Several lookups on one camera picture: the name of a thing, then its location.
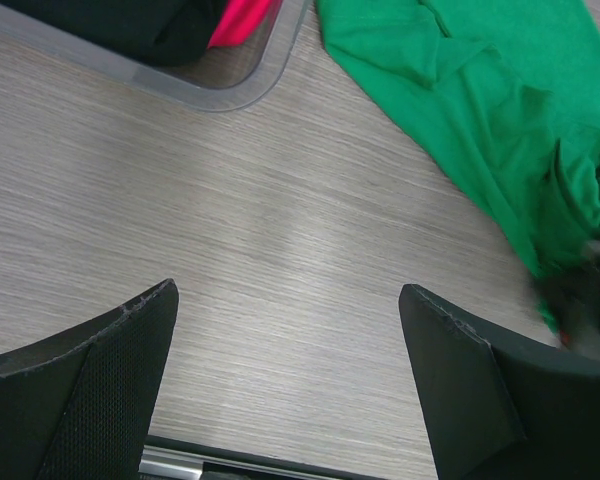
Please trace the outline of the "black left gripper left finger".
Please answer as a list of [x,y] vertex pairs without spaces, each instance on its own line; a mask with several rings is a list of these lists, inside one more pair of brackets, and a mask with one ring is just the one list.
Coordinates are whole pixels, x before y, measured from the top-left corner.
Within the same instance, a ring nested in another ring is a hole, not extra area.
[[0,479],[136,479],[171,346],[167,279],[0,354]]

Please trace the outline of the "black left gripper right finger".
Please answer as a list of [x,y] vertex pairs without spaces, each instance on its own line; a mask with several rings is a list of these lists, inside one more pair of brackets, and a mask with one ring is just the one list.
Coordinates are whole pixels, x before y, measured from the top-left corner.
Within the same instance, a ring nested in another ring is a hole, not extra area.
[[600,479],[600,360],[415,284],[402,330],[441,479]]

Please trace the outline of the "pink t-shirt in bin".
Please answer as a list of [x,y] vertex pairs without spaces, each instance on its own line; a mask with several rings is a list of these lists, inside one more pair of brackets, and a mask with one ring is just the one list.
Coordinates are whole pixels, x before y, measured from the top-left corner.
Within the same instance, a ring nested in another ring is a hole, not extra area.
[[230,0],[207,48],[244,43],[264,21],[272,4],[272,0]]

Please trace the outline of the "black t-shirt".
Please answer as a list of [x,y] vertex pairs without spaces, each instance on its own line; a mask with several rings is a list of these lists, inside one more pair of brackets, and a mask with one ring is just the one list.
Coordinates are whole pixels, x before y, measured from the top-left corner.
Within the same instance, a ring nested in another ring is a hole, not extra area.
[[5,0],[1,4],[158,67],[197,61],[227,6],[219,0]]

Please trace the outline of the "aluminium frame rail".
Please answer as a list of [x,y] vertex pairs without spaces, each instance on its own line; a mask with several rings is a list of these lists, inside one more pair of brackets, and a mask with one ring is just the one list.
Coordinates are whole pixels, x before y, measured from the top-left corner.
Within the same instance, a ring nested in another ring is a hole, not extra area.
[[140,479],[374,479],[288,460],[149,435]]

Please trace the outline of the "green t-shirt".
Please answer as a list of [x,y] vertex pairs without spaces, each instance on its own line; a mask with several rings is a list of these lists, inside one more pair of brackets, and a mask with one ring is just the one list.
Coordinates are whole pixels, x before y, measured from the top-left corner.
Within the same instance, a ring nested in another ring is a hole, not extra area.
[[582,1],[320,1],[332,59],[537,277],[600,234],[600,32]]

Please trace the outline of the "clear plastic bin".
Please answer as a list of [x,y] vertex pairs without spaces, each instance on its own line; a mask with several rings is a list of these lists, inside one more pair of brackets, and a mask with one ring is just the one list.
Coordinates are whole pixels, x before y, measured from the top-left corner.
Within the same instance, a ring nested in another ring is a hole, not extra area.
[[278,82],[301,30],[307,1],[275,1],[242,45],[214,48],[185,67],[157,68],[125,58],[0,5],[0,32],[128,86],[203,112],[258,102]]

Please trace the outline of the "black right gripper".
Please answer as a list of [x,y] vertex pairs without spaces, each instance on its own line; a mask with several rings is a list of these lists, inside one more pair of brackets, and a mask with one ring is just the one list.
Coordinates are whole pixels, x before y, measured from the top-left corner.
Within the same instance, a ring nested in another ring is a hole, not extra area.
[[580,264],[533,286],[557,323],[562,347],[600,360],[600,237],[585,243]]

